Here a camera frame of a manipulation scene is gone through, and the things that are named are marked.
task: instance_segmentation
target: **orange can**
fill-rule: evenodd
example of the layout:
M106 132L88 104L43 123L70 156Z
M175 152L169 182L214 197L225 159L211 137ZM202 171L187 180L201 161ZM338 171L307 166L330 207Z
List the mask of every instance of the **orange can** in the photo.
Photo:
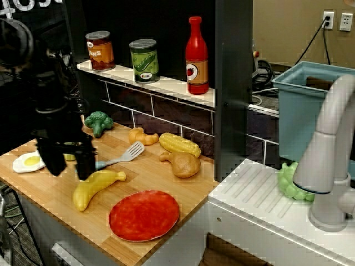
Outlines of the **orange can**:
M107 71L114 69L116 65L110 33L101 30L88 33L85 37L93 70Z

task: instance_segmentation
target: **red plastic plate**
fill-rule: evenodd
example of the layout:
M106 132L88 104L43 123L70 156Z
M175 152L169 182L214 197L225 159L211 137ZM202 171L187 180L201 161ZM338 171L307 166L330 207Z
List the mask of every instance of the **red plastic plate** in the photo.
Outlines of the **red plastic plate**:
M179 219L179 205L169 194L147 190L132 194L111 210L112 232L128 241L148 241L166 234Z

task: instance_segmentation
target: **toy ketchup bottle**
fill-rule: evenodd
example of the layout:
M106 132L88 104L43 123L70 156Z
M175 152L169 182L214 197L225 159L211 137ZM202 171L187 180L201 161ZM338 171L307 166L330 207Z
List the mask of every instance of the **toy ketchup bottle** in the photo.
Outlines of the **toy ketchup bottle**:
M190 17L191 36L186 46L187 89L191 94L203 94L209 90L208 52L202 38L201 17Z

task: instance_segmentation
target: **green can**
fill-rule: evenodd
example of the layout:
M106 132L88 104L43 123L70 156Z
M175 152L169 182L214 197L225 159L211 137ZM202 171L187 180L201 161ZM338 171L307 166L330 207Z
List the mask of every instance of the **green can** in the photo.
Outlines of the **green can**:
M137 83L153 83L160 79L156 41L152 39L135 40L129 44Z

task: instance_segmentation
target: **wall outlet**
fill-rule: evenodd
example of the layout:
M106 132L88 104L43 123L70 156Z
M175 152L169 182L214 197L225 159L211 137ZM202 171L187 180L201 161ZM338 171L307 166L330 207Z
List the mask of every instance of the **wall outlet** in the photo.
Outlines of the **wall outlet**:
M345 32L351 31L351 24L353 23L353 14L342 13L342 19L340 20L339 30Z
M328 20L328 21L325 21L325 22L323 23L322 28L333 29L334 12L324 11L322 21L326 18L326 16L330 16L331 19Z

